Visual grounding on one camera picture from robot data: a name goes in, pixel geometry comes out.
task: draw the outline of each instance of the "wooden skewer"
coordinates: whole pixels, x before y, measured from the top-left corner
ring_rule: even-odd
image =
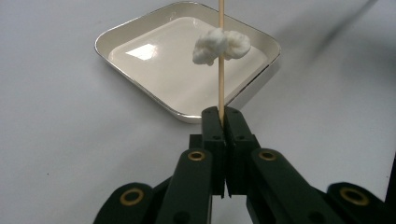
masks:
[[[219,0],[219,28],[224,29],[224,0]],[[224,56],[219,56],[219,119],[224,127]]]

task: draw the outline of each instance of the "black plastic part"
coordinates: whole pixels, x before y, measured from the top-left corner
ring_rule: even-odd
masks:
[[[396,213],[359,186],[332,184],[328,188],[327,199],[347,223],[396,223]]]
[[[260,148],[256,137],[251,133],[244,116],[236,109],[225,108],[224,132],[227,142],[226,182],[231,195],[248,193],[248,165],[250,152]]]
[[[148,185],[124,185],[107,199],[93,224],[152,223],[150,206],[154,204],[153,196],[153,190]]]
[[[254,224],[275,224],[276,219],[256,185],[251,185],[247,193],[247,210]]]
[[[256,149],[249,164],[276,223],[344,223],[279,152]]]
[[[183,152],[155,223],[210,223],[212,155],[200,148]]]
[[[215,106],[202,112],[202,148],[213,155],[213,195],[224,197],[225,183],[225,139],[219,111]]]
[[[391,207],[393,211],[396,211],[396,158],[393,160],[385,203]]]

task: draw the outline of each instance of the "white cotton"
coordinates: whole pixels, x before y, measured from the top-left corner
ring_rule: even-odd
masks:
[[[192,61],[212,65],[221,54],[224,59],[240,59],[250,50],[250,39],[236,31],[223,32],[221,28],[211,30],[195,43]]]
[[[242,35],[236,31],[226,31],[224,34],[228,42],[228,48],[224,52],[226,60],[240,59],[249,52],[250,39],[247,35]]]
[[[197,64],[212,65],[217,57],[227,49],[227,38],[221,28],[211,30],[195,43],[192,61]]]

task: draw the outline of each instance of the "table surface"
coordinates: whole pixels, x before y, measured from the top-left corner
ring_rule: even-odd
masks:
[[[200,125],[172,117],[93,48],[102,32],[173,2],[2,1],[1,223],[92,223],[119,186],[174,172]],[[318,189],[346,181],[385,199],[395,11],[392,0],[226,1],[227,15],[282,48],[279,70],[241,111],[262,147]],[[245,197],[216,197],[212,222],[249,223]]]

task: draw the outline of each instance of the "square tray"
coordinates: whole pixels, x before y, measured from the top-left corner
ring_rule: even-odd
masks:
[[[218,67],[192,62],[200,35],[217,27],[218,12],[193,2],[174,3],[141,18],[127,21],[101,34],[97,53],[139,89],[176,118],[188,123],[201,121],[201,112],[218,103]],[[249,53],[225,62],[225,104],[240,93],[280,54],[269,35],[230,17],[224,30],[250,38]]]

